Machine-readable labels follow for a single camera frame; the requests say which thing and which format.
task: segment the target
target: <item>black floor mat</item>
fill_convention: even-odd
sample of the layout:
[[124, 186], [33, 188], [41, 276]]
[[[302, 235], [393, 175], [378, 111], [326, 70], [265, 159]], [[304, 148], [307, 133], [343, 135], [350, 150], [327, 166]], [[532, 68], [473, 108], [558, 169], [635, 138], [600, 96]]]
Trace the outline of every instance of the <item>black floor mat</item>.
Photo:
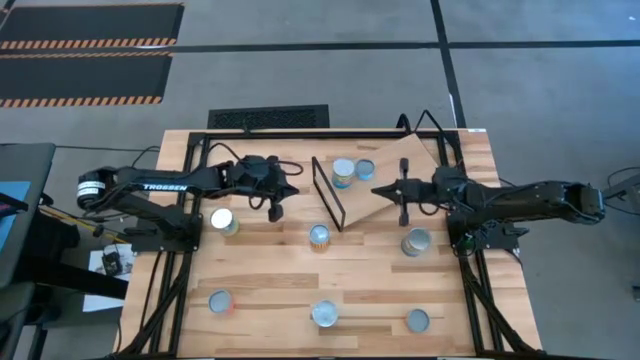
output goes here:
[[0, 49], [172, 45], [182, 4], [14, 7]]
[[0, 107], [162, 101], [171, 54], [0, 55]]
[[328, 105], [209, 110], [208, 129], [328, 128]]

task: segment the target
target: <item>can lid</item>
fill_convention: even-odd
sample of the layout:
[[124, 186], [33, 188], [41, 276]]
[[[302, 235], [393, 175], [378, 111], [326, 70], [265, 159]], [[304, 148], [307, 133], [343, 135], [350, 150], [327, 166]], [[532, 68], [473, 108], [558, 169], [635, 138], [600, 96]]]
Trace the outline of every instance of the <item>can lid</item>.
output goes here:
[[217, 209], [211, 214], [211, 225], [216, 229], [224, 229], [231, 225], [233, 213], [226, 208]]
[[371, 160], [361, 159], [356, 163], [356, 173], [358, 173], [358, 175], [371, 175], [375, 168], [376, 166]]
[[418, 250], [424, 250], [431, 244], [431, 236], [427, 229], [411, 229], [411, 231], [409, 231], [409, 243]]
[[209, 298], [209, 309], [215, 313], [229, 310], [231, 307], [231, 294], [227, 290], [217, 290]]
[[317, 303], [311, 311], [313, 321], [321, 327], [329, 327], [338, 320], [338, 308], [329, 300]]
[[324, 244], [329, 241], [329, 228], [324, 225], [313, 225], [309, 231], [309, 239], [314, 244]]
[[429, 315], [422, 309], [413, 309], [407, 314], [407, 326], [411, 332], [424, 332], [429, 328]]
[[333, 172], [338, 176], [350, 176], [353, 175], [355, 165], [353, 161], [345, 158], [336, 159], [333, 162]]

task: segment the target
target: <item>wooden plank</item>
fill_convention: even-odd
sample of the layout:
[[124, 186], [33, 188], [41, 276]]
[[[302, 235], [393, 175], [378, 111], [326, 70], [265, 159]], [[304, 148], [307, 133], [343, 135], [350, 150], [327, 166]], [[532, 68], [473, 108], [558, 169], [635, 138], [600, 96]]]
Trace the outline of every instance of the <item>wooden plank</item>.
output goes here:
[[[357, 177], [354, 177], [353, 183], [346, 189], [339, 189], [331, 183], [342, 208], [346, 212], [344, 221], [345, 228], [373, 213], [393, 206], [393, 203], [389, 200], [372, 194], [371, 189], [389, 185], [398, 178], [401, 158], [409, 159], [409, 178], [428, 181], [438, 166], [415, 134], [406, 136], [382, 147], [379, 141], [359, 141], [357, 143], [357, 150], [357, 153], [341, 152], [337, 154], [337, 156], [324, 154], [324, 158], [328, 161], [320, 164], [329, 179], [331, 179], [333, 174], [333, 160], [339, 157], [350, 158], [354, 163], [359, 159], [368, 159], [376, 165], [375, 174], [371, 180], [359, 181]], [[320, 175], [316, 176], [316, 181], [323, 183], [322, 185], [325, 187], [325, 189], [322, 189], [324, 196], [331, 197]], [[328, 203], [333, 213], [336, 214], [336, 216], [340, 216], [341, 211], [337, 203], [332, 199], [328, 201]]]

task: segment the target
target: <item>can with blue label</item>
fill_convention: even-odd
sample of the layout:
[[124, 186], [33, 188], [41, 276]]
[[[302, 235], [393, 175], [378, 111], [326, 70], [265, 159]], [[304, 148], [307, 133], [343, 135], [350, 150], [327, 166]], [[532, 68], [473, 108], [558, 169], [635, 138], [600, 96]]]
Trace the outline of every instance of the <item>can with blue label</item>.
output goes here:
[[345, 158], [336, 159], [333, 162], [333, 176], [331, 180], [333, 186], [338, 189], [346, 189], [353, 182], [355, 165], [353, 161]]
[[360, 159], [356, 163], [356, 174], [360, 180], [371, 180], [373, 178], [373, 172], [376, 170], [376, 165], [371, 160]]

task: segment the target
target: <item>floor mat with orange stripes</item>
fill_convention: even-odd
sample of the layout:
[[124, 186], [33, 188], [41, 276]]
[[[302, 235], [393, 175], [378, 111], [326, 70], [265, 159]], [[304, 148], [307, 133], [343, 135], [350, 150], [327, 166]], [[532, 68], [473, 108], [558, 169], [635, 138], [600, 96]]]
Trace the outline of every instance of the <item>floor mat with orange stripes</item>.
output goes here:
[[167, 51], [0, 55], [0, 107], [159, 104], [171, 60]]
[[0, 50], [173, 45], [183, 12], [181, 3], [16, 6]]

